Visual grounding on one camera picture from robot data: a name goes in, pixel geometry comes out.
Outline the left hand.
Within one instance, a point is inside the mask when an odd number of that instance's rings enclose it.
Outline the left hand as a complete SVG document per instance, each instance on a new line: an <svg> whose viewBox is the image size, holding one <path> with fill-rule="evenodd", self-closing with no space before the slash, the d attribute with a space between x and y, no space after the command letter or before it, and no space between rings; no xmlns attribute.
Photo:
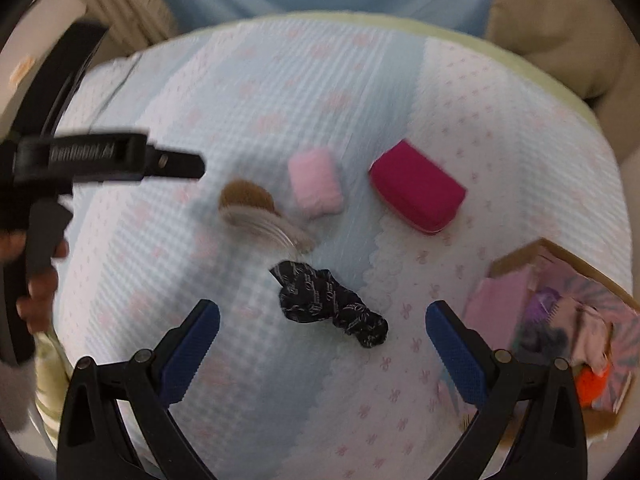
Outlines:
<svg viewBox="0 0 640 480"><path fill-rule="evenodd" d="M25 249L26 233L1 231L1 263L16 260ZM45 333L51 326L54 296L58 291L58 271L53 266L34 274L26 283L26 294L16 298L16 314L32 335Z"/></svg>

